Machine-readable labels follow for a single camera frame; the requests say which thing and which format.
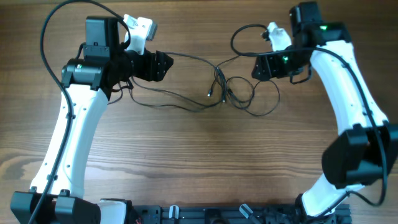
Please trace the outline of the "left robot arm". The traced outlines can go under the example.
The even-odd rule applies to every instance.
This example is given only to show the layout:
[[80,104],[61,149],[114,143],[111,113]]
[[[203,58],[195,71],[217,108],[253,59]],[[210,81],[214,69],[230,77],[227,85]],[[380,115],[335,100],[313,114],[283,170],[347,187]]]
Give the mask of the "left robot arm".
[[40,169],[28,192],[14,192],[11,211],[21,223],[139,223],[128,200],[86,201],[84,180],[96,127],[111,94],[131,77],[159,82],[173,64],[145,44],[157,24],[144,17],[86,18],[86,40],[62,69],[62,102]]

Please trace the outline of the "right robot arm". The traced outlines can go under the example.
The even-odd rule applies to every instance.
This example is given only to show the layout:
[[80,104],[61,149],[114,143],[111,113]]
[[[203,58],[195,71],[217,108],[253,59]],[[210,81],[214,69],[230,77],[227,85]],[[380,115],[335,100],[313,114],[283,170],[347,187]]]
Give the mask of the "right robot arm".
[[323,21],[315,2],[301,2],[289,16],[291,34],[275,23],[268,25],[263,36],[272,51],[257,56],[252,77],[264,82],[292,78],[308,66],[321,78],[338,137],[322,155],[322,175],[299,198],[303,214],[319,220],[365,186],[387,182],[397,159],[397,126],[372,98],[345,25]]

